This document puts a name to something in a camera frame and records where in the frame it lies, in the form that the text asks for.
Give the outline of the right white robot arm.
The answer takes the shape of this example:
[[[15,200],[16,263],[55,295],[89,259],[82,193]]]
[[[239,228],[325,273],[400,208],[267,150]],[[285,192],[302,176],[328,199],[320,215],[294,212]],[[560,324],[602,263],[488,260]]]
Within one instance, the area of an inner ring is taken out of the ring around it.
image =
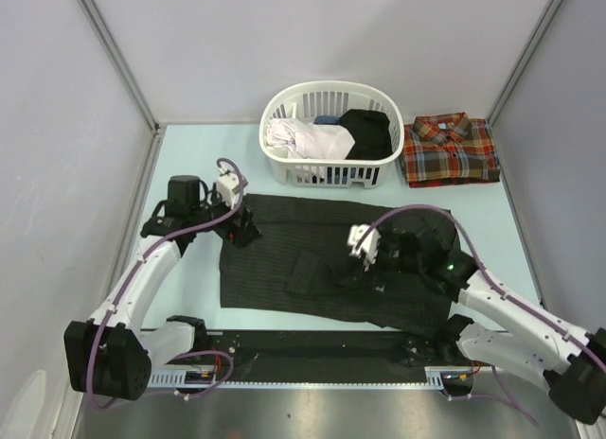
[[[437,340],[448,364],[465,358],[500,367],[547,393],[572,419],[593,425],[605,415],[605,330],[591,332],[532,304],[499,281],[474,247],[448,249],[426,224],[370,225],[362,244],[369,268],[411,272],[426,289],[503,327],[490,330],[456,315]]]

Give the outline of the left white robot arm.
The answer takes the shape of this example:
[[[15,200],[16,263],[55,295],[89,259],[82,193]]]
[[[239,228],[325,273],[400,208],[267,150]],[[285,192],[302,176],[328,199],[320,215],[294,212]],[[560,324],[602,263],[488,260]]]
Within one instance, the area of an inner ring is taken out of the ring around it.
[[[259,237],[243,203],[246,186],[235,169],[221,169],[213,185],[192,175],[169,179],[167,197],[144,222],[134,259],[113,290],[87,320],[73,321],[64,331],[73,390],[91,399],[135,401],[152,374],[168,363],[226,358],[213,349],[202,319],[173,315],[149,333],[142,325],[165,279],[198,235],[211,232],[237,248]]]

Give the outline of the dark striped long sleeve shirt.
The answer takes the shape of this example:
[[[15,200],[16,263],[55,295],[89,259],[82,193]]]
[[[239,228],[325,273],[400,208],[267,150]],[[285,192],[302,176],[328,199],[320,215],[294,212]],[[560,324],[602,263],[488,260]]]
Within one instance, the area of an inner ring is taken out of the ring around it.
[[[359,202],[248,194],[244,204],[260,237],[222,247],[220,302],[225,308],[301,313],[371,323],[433,338],[450,316],[448,298],[415,273],[385,265],[362,280],[347,246],[349,230],[386,208]]]

